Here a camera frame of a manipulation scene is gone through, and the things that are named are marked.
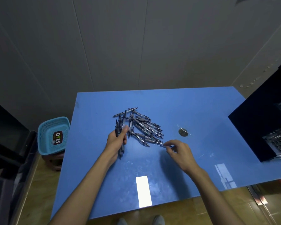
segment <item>hand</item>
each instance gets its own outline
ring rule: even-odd
[[[125,126],[122,132],[118,137],[116,137],[116,132],[112,131],[107,138],[107,143],[103,153],[108,156],[109,166],[111,166],[118,157],[118,151],[122,144],[127,143],[127,132],[129,130],[129,126]]]
[[[199,166],[191,153],[191,149],[186,143],[180,140],[169,140],[163,144],[166,146],[167,153],[179,165],[179,167],[188,175],[198,170]]]

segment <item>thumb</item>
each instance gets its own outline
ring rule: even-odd
[[[123,128],[122,132],[120,133],[120,135],[118,136],[118,138],[120,138],[121,140],[124,139],[124,136],[126,135],[126,133],[129,130],[129,126],[125,125],[125,127]]]
[[[177,156],[176,153],[169,146],[167,146],[166,149],[167,153],[175,160],[175,157]]]

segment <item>basket label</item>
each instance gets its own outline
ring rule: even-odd
[[[57,131],[53,133],[53,141],[52,143],[54,145],[61,144],[63,142],[63,132],[62,131]]]

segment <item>left hand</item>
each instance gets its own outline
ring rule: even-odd
[[[126,133],[128,130],[129,126],[126,125],[118,137],[116,137],[116,132],[114,130],[108,135],[107,143],[103,153],[108,156],[110,160],[110,166],[116,161],[121,145],[127,143]]]

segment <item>shoe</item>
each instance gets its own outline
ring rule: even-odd
[[[154,217],[152,225],[165,225],[165,220],[161,215]]]
[[[125,219],[120,218],[119,221],[118,221],[118,223],[117,223],[116,225],[128,225],[128,224],[126,223],[126,220],[125,220]]]

